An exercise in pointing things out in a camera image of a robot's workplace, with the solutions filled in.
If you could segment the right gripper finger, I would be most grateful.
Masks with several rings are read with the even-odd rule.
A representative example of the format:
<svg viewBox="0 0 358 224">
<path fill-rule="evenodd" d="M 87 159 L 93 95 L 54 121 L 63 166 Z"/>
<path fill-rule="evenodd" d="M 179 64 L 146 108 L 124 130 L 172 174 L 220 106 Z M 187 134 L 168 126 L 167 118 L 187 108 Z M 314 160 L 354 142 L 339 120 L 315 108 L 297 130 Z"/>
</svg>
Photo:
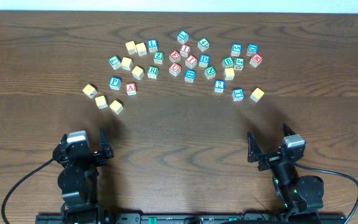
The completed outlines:
<svg viewBox="0 0 358 224">
<path fill-rule="evenodd" d="M 296 132 L 294 132 L 286 123 L 283 123 L 282 130 L 285 137 L 296 134 Z"/>
<path fill-rule="evenodd" d="M 259 147 L 254 135 L 251 132 L 247 133 L 248 139 L 248 162 L 258 162 L 262 156 L 261 148 Z"/>
</svg>

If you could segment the yellow O block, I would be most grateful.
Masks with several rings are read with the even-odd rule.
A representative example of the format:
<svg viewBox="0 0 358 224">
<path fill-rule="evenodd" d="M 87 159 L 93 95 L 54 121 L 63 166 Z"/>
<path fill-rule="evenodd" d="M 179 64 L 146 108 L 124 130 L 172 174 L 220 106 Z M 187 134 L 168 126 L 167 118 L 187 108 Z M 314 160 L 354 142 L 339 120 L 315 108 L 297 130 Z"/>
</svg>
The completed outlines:
<svg viewBox="0 0 358 224">
<path fill-rule="evenodd" d="M 113 111 L 116 114 L 119 114 L 123 109 L 123 103 L 119 100 L 114 100 L 110 105 L 109 108 L 111 111 Z"/>
</svg>

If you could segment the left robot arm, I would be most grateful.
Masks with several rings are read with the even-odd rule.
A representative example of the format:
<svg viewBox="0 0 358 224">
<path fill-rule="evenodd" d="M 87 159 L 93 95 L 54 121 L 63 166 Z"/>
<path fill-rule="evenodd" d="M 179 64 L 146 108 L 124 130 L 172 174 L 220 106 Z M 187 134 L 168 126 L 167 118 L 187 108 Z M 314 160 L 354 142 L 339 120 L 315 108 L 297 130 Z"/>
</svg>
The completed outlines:
<svg viewBox="0 0 358 224">
<path fill-rule="evenodd" d="M 114 157 L 104 129 L 99 130 L 99 151 L 90 150 L 86 131 L 64 134 L 52 159 L 63 166 L 58 176 L 64 204 L 62 223 L 113 223 L 109 209 L 98 200 L 98 167 Z"/>
</svg>

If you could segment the blue L block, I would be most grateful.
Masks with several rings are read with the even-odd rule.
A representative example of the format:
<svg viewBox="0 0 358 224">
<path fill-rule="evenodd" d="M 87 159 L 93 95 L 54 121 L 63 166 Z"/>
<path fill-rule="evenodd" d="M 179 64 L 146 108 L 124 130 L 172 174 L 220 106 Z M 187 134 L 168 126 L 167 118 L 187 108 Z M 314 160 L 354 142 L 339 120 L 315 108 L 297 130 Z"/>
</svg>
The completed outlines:
<svg viewBox="0 0 358 224">
<path fill-rule="evenodd" d="M 156 52 L 158 50 L 158 42 L 156 39 L 150 39 L 147 41 L 149 52 Z"/>
</svg>

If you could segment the green R block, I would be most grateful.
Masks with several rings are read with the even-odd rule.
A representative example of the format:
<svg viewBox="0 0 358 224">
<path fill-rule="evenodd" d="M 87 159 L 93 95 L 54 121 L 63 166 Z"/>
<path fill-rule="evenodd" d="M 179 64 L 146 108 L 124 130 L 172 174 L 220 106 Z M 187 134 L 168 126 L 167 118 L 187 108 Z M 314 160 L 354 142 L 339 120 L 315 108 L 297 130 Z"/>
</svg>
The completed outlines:
<svg viewBox="0 0 358 224">
<path fill-rule="evenodd" d="M 151 79 L 156 79 L 158 77 L 158 67 L 150 66 L 147 70 L 147 76 Z"/>
</svg>

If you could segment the yellow C block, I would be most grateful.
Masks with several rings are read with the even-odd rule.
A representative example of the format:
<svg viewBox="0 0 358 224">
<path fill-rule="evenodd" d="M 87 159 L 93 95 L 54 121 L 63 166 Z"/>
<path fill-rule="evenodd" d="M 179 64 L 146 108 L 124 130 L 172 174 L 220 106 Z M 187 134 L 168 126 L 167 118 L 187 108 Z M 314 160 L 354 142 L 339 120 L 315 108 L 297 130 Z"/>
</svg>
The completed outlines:
<svg viewBox="0 0 358 224">
<path fill-rule="evenodd" d="M 107 99 L 104 95 L 101 95 L 101 96 L 97 96 L 95 98 L 95 102 L 96 102 L 96 106 L 99 108 L 99 109 L 103 109 L 103 108 L 107 108 L 108 107 L 108 102 L 107 102 Z"/>
</svg>

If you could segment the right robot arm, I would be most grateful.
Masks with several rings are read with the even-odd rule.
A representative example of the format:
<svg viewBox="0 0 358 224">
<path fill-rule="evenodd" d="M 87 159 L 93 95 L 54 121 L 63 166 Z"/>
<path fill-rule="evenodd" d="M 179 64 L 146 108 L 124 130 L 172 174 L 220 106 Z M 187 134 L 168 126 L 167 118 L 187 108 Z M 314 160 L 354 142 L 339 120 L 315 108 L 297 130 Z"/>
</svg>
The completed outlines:
<svg viewBox="0 0 358 224">
<path fill-rule="evenodd" d="M 295 162 L 304 156 L 306 141 L 288 125 L 282 129 L 283 143 L 270 153 L 263 153 L 254 135 L 247 133 L 247 161 L 257 162 L 259 171 L 272 171 L 276 194 L 285 204 L 280 219 L 287 222 L 291 216 L 316 213 L 323 207 L 324 182 L 315 175 L 298 175 Z"/>
</svg>

